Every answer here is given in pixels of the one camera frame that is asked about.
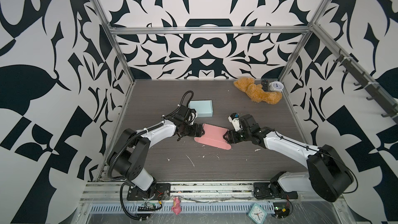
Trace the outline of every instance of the light blue box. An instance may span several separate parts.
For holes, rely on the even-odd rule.
[[[188,105],[189,108],[196,110],[197,117],[212,117],[213,105],[210,101],[191,101]]]

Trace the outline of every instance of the patterned wallpaper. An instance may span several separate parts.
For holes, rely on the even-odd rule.
[[[321,26],[397,98],[397,0],[333,0]],[[398,221],[398,125],[368,101],[313,34],[284,81],[307,140],[333,146],[359,180],[344,194],[357,220]],[[355,188],[353,183],[347,191]]]
[[[89,0],[0,0],[2,223],[73,213],[129,84]]]
[[[114,27],[307,25],[320,1],[100,0]],[[120,36],[119,42],[137,79],[275,78],[299,40],[296,36],[132,35]]]

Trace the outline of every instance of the dark wooden tabletop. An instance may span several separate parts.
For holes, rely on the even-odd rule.
[[[177,107],[188,90],[195,93],[192,100],[212,100],[213,116],[197,118],[195,123],[232,129],[228,121],[231,113],[251,114],[260,127],[275,128],[281,134],[301,141],[284,99],[276,105],[252,102],[234,87],[232,81],[139,80],[132,91],[121,130],[139,130],[157,124],[162,114]],[[158,181],[265,180],[284,170],[306,171],[291,158],[251,142],[241,142],[232,145],[231,150],[223,150],[203,146],[192,137],[183,137],[177,142],[177,136],[166,138],[150,148],[145,169]]]

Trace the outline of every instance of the pink figurine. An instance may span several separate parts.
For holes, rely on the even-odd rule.
[[[180,206],[181,201],[178,199],[178,197],[174,197],[173,199],[173,206],[172,206],[172,211],[175,214],[179,214],[181,212],[181,206]]]

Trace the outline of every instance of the clock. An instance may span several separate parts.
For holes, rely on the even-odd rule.
[[[256,224],[262,224],[267,216],[266,211],[260,207],[257,203],[255,203],[250,212],[248,213],[248,217],[254,221]]]

